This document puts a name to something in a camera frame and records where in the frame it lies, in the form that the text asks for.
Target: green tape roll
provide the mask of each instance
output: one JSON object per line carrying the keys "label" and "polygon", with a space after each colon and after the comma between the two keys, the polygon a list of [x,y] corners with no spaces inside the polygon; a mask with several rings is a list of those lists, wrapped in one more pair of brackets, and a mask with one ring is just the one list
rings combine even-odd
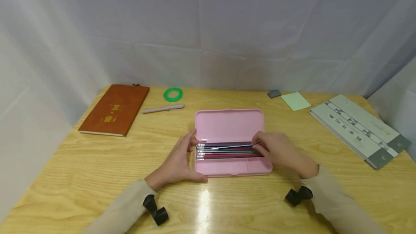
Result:
{"label": "green tape roll", "polygon": [[[169,97],[169,94],[171,92],[177,92],[178,95],[176,97]],[[165,100],[169,101],[169,102],[176,102],[176,101],[180,100],[182,98],[182,96],[183,96],[183,92],[178,87],[171,87],[170,89],[167,89],[165,91],[165,93],[163,94],[163,97],[165,98]]]}

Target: person's left hand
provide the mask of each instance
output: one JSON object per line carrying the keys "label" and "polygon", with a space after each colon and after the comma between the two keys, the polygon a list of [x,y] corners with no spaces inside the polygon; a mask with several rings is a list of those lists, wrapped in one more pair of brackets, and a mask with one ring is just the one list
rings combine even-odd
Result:
{"label": "person's left hand", "polygon": [[149,174],[145,181],[154,191],[169,183],[191,180],[194,182],[207,182],[205,175],[189,169],[186,162],[186,152],[192,152],[192,146],[199,142],[193,137],[196,129],[191,130],[187,135],[181,137],[165,162],[158,169]]}

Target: black cuff clip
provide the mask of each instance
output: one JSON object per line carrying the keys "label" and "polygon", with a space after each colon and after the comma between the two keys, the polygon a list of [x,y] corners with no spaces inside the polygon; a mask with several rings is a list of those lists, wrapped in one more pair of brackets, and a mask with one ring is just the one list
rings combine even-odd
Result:
{"label": "black cuff clip", "polygon": [[290,189],[290,191],[287,193],[285,197],[285,200],[288,203],[290,203],[293,207],[295,207],[298,206],[301,203],[301,201],[312,199],[312,197],[312,191],[308,187],[302,185],[298,192],[296,192],[293,189]]}
{"label": "black cuff clip", "polygon": [[169,220],[169,215],[165,207],[162,207],[159,210],[157,209],[154,195],[147,195],[143,201],[143,206],[150,212],[150,214],[153,217],[153,220],[155,220],[158,226],[162,225],[167,220]]}

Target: beige sleeve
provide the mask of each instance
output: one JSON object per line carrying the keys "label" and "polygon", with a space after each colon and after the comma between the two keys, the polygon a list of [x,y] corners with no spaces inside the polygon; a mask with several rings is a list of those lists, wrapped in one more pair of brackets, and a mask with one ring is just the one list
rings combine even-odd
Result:
{"label": "beige sleeve", "polygon": [[157,193],[145,181],[136,180],[82,234],[126,233],[146,211],[143,201],[148,195],[156,198]]}
{"label": "beige sleeve", "polygon": [[316,177],[301,182],[312,191],[315,211],[331,222],[339,234],[387,234],[322,166]]}

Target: pencil case lid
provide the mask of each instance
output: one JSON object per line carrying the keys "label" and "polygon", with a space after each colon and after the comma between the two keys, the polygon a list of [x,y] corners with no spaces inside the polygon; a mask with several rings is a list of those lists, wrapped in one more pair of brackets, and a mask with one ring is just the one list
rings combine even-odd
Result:
{"label": "pencil case lid", "polygon": [[208,143],[251,141],[264,131],[259,109],[200,110],[195,114],[195,138]]}

